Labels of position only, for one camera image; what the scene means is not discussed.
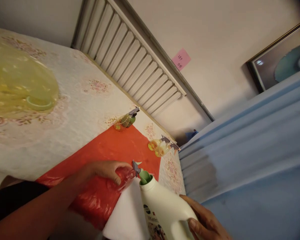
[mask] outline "bottle label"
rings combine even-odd
[[[144,215],[146,217],[146,222],[148,230],[150,233],[150,239],[152,240],[167,240],[166,234],[164,233],[161,225],[159,224],[158,218],[155,212],[151,212],[147,205],[143,205]]]

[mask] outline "human hand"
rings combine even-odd
[[[231,239],[230,235],[211,211],[185,195],[180,195],[180,197],[191,206],[199,220],[197,221],[193,218],[188,220],[190,231],[195,240],[199,240],[198,236],[205,240]]]
[[[88,172],[90,176],[97,175],[100,177],[109,178],[119,186],[121,184],[121,179],[115,172],[119,167],[128,167],[132,169],[132,166],[126,162],[94,161],[86,164],[82,171]]]

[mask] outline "yellow plastic bag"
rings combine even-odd
[[[49,113],[58,95],[51,70],[0,39],[0,117],[18,118],[29,110]]]

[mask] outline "white plastic bottle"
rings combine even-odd
[[[150,239],[193,240],[187,220],[197,217],[186,201],[161,186],[147,171],[139,183]]]

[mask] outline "white paper towel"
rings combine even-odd
[[[143,212],[139,178],[122,192],[102,234],[111,240],[148,240],[149,233]]]

